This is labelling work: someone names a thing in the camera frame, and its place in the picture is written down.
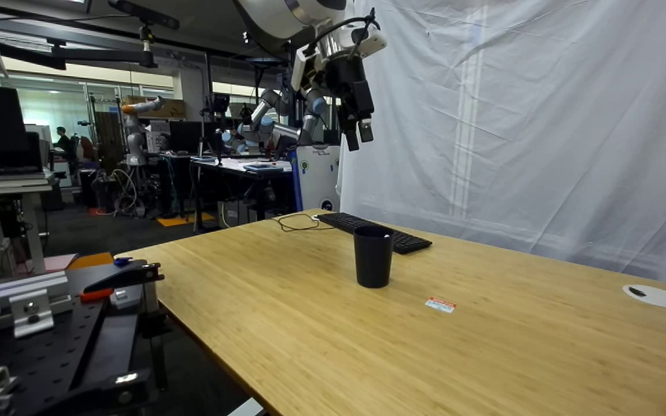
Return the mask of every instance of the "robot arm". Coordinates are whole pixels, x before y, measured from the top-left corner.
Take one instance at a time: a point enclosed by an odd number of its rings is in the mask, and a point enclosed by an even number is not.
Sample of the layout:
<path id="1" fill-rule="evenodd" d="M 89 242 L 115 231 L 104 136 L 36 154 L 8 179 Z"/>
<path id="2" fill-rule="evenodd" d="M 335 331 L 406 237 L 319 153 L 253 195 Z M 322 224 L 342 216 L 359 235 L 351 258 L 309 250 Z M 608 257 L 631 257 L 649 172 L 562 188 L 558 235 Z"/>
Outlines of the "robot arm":
<path id="1" fill-rule="evenodd" d="M 368 15 L 344 17 L 348 0 L 237 0 L 251 22 L 275 38 L 295 38 L 312 27 L 316 38 L 295 53 L 289 84 L 309 102 L 303 136 L 319 130 L 322 94 L 341 98 L 337 120 L 348 134 L 349 149 L 373 141 L 373 94 L 364 74 L 364 57 L 387 46 L 377 31 L 374 9 Z"/>
<path id="2" fill-rule="evenodd" d="M 141 127 L 139 113 L 156 111 L 163 106 L 163 97 L 150 102 L 125 102 L 120 106 L 125 120 L 125 163 L 127 166 L 143 166 L 147 163 L 147 132 Z"/>
<path id="3" fill-rule="evenodd" d="M 265 120 L 265 114 L 266 114 L 270 109 L 279 111 L 279 113 L 284 111 L 284 97 L 283 97 L 279 89 L 265 89 L 265 93 L 261 93 L 259 106 L 258 106 L 255 113 L 251 114 L 253 132 L 259 132 L 261 120 Z"/>

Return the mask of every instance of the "wooden tabletop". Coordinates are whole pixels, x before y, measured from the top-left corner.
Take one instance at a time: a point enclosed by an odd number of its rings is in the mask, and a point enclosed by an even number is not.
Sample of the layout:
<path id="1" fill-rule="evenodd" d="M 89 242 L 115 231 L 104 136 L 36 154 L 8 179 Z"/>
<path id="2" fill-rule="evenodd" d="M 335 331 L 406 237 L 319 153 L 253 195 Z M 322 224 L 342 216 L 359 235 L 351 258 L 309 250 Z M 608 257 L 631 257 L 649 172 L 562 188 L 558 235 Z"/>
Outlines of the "wooden tabletop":
<path id="1" fill-rule="evenodd" d="M 435 244 L 393 254 L 385 289 L 356 283 L 329 225 L 131 254 L 163 264 L 165 307 L 280 414 L 666 414 L 666 310 L 622 294 L 666 283 L 417 235 Z"/>

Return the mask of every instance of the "person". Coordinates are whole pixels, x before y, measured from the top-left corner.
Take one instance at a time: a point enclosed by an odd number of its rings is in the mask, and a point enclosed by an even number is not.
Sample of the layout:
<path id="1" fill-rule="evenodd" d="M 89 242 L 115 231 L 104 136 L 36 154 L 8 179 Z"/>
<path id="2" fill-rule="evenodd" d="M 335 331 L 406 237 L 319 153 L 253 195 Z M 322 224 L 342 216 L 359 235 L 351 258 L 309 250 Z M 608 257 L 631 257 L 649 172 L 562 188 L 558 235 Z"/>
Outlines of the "person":
<path id="1" fill-rule="evenodd" d="M 76 182 L 78 175 L 76 141 L 66 134 L 66 127 L 58 127 L 57 132 L 58 132 L 57 147 L 63 149 L 63 160 L 69 163 L 73 182 Z"/>

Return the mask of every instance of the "black cable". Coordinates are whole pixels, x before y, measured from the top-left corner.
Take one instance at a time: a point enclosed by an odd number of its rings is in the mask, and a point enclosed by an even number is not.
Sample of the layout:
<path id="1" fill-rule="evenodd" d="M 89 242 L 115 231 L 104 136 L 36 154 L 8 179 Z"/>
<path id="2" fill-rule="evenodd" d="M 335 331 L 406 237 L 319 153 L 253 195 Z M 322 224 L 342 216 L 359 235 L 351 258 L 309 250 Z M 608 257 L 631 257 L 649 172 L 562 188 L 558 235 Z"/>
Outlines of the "black cable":
<path id="1" fill-rule="evenodd" d="M 284 231 L 284 232 L 295 232 L 295 231 L 325 231 L 325 229 L 331 229 L 327 224 L 322 224 L 319 218 L 316 218 L 312 215 L 306 215 L 306 213 L 295 213 L 295 215 L 280 215 L 275 216 L 279 225 Z"/>
<path id="2" fill-rule="evenodd" d="M 364 20 L 366 27 L 368 27 L 368 24 L 377 24 L 377 30 L 381 30 L 379 22 L 377 22 L 377 17 L 374 17 L 374 7 L 373 7 L 373 12 L 370 12 L 368 15 L 355 15 L 355 17 L 348 17 L 348 20 L 341 20 L 341 22 L 327 27 L 322 34 L 317 34 L 317 37 L 309 44 L 309 50 L 306 50 L 306 53 L 312 53 L 312 50 L 317 47 L 317 44 L 319 44 L 325 37 L 329 37 L 331 31 L 341 30 L 342 24 L 359 22 L 359 20 Z"/>

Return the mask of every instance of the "white backdrop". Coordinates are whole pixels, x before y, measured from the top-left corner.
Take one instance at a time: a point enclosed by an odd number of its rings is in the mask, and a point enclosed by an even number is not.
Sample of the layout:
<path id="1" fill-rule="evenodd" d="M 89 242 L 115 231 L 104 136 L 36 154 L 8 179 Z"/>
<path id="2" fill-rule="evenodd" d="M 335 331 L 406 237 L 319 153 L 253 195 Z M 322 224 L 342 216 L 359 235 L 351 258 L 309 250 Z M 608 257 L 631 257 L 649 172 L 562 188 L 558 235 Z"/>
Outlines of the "white backdrop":
<path id="1" fill-rule="evenodd" d="M 388 46 L 342 210 L 666 279 L 666 2 L 370 7 Z"/>

